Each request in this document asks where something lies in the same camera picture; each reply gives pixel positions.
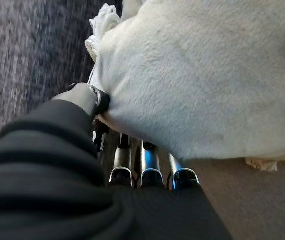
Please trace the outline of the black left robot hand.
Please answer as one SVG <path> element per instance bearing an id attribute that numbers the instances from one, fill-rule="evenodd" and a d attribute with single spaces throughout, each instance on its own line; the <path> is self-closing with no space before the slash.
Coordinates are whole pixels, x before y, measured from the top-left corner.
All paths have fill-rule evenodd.
<path id="1" fill-rule="evenodd" d="M 124 134 L 105 180 L 107 131 L 93 121 L 109 102 L 74 84 L 2 129 L 0 240 L 230 240 L 193 170 L 175 167 L 166 189 L 153 144 L 141 146 L 140 187 Z"/>

